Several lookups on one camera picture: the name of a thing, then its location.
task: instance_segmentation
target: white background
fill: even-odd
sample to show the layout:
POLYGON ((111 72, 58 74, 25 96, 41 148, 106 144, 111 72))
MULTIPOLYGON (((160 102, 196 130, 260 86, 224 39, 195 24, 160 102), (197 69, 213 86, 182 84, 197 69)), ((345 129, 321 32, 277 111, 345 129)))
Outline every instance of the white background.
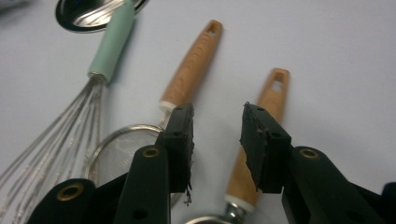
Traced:
MULTIPOLYGON (((101 33, 58 25, 56 1, 0 14, 0 171, 76 97, 101 33)), ((210 20, 223 23, 217 54, 194 99, 192 204, 172 222, 222 214, 238 151, 243 104, 256 102, 274 67, 290 71, 283 127, 346 178, 380 193, 395 181, 394 1, 150 0, 137 15, 120 68, 106 88, 102 136, 156 124, 158 102, 210 20)), ((278 195, 262 195, 247 223, 286 223, 278 195)))

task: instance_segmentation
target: wooden utensil handle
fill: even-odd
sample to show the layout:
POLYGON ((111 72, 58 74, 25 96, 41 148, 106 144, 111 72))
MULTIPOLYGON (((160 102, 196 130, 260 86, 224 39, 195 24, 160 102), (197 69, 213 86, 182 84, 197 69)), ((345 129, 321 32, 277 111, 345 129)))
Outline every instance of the wooden utensil handle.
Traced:
POLYGON ((216 51, 222 24, 211 21, 200 33, 169 83, 160 108, 171 112, 176 106, 189 103, 216 51))
MULTIPOLYGON (((286 96, 289 87, 289 71, 276 68, 267 78, 258 105, 265 108, 275 119, 282 120, 286 96)), ((246 165, 247 155, 244 149, 239 154, 227 189, 226 201, 236 203, 248 212, 252 212, 257 203, 259 192, 246 165)))

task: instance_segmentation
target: whisk wires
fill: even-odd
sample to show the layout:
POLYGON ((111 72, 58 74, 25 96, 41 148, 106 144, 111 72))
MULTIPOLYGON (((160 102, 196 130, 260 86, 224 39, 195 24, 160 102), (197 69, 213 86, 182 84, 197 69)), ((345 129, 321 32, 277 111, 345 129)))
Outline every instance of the whisk wires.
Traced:
POLYGON ((102 89, 106 80, 94 75, 66 110, 0 175, 0 223, 27 221, 35 206, 56 184, 83 177, 87 161, 99 145, 102 89))

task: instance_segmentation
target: metal spoon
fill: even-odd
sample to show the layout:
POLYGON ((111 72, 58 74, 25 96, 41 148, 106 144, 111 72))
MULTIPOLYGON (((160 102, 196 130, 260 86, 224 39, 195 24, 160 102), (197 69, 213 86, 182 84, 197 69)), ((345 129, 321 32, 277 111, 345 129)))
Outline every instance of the metal spoon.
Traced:
MULTIPOLYGON (((133 0, 134 13, 140 11, 148 0, 133 0)), ((55 16, 66 30, 91 33, 104 30, 113 11, 124 0, 59 0, 55 16)))

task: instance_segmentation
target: mint green handle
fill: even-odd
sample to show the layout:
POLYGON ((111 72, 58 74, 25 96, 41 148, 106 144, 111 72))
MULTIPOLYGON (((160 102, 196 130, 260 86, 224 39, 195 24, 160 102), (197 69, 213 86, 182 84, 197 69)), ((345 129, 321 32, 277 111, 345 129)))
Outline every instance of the mint green handle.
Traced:
POLYGON ((89 77, 101 74, 107 83, 110 82, 133 24, 134 4, 132 0, 126 0, 114 11, 107 24, 99 50, 91 64, 89 77))

